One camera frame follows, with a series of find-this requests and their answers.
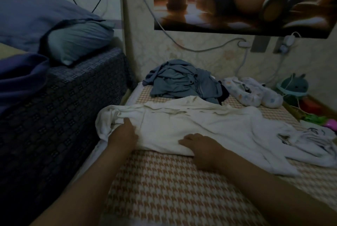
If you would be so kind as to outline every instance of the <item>forearm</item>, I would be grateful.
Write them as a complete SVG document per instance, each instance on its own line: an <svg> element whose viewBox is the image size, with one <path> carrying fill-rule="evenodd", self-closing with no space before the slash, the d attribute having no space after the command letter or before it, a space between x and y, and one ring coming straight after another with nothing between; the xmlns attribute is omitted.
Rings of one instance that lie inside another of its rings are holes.
<svg viewBox="0 0 337 226"><path fill-rule="evenodd" d="M94 164L31 225L97 225L111 183L127 156L108 146Z"/></svg>
<svg viewBox="0 0 337 226"><path fill-rule="evenodd" d="M326 204L231 151L224 151L215 167L272 225L337 225L337 214Z"/></svg>

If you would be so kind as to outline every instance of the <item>dark patterned fabric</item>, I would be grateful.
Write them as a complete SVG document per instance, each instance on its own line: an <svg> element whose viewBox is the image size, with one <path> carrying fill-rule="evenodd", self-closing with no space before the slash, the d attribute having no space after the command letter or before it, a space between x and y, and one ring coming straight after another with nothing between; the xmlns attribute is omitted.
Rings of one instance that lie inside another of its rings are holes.
<svg viewBox="0 0 337 226"><path fill-rule="evenodd" d="M99 110L136 85L125 55L107 48L52 67L42 90L1 117L2 222L28 225L61 194L99 141Z"/></svg>

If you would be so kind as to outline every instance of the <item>brown and white checkered mat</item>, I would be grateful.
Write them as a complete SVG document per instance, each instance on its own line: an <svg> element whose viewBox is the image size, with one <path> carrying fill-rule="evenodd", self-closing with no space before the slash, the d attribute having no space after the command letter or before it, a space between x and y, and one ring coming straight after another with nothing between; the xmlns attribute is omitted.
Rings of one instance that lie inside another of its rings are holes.
<svg viewBox="0 0 337 226"><path fill-rule="evenodd" d="M151 98L146 86L137 103L165 102ZM242 108L230 96L224 101ZM303 130L283 107L260 106L263 116L282 120ZM337 211L337 169L290 160L301 176L283 180L327 203ZM216 173L199 171L192 159L152 151L135 151L111 186L104 215L116 215L165 225L267 225L259 211L240 191Z"/></svg>

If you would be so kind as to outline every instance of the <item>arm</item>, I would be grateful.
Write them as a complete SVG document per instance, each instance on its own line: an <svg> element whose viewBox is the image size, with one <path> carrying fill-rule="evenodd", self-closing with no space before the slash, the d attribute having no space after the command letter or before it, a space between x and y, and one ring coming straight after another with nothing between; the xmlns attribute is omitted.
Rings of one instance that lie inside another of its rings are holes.
<svg viewBox="0 0 337 226"><path fill-rule="evenodd" d="M224 174L271 225L337 225L337 213L326 204L225 149L210 137L191 134L179 143L193 151L199 169Z"/></svg>
<svg viewBox="0 0 337 226"><path fill-rule="evenodd" d="M130 120L124 118L101 156L31 226L98 225L111 183L137 140Z"/></svg>

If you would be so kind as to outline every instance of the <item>red object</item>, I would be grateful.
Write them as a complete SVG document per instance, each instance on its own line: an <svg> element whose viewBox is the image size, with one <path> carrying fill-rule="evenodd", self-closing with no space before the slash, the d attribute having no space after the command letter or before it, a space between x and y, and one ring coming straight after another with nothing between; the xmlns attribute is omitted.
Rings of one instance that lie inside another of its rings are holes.
<svg viewBox="0 0 337 226"><path fill-rule="evenodd" d="M310 98L304 97L300 100L300 108L306 113L312 113L320 116L322 114L322 107L311 101Z"/></svg>

